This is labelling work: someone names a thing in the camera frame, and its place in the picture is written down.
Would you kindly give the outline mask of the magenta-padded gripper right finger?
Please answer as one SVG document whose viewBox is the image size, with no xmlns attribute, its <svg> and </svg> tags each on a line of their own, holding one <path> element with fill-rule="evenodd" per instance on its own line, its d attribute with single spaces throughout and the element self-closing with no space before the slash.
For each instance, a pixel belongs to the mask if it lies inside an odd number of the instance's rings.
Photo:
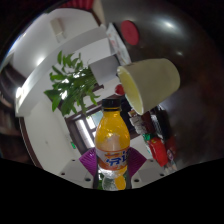
<svg viewBox="0 0 224 224">
<path fill-rule="evenodd" d="M 146 159 L 134 148 L 129 151 L 127 171 L 131 189 L 141 188 L 165 176 L 165 171 L 154 159 Z"/>
</svg>

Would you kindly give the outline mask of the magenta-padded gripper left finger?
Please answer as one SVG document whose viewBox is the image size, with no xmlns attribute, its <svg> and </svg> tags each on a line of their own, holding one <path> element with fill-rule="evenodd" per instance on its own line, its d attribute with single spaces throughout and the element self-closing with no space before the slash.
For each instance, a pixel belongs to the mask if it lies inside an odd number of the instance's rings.
<svg viewBox="0 0 224 224">
<path fill-rule="evenodd" d="M 84 188 L 98 187 L 98 164 L 94 148 L 85 152 L 79 159 L 72 159 L 60 171 L 59 176 Z"/>
</svg>

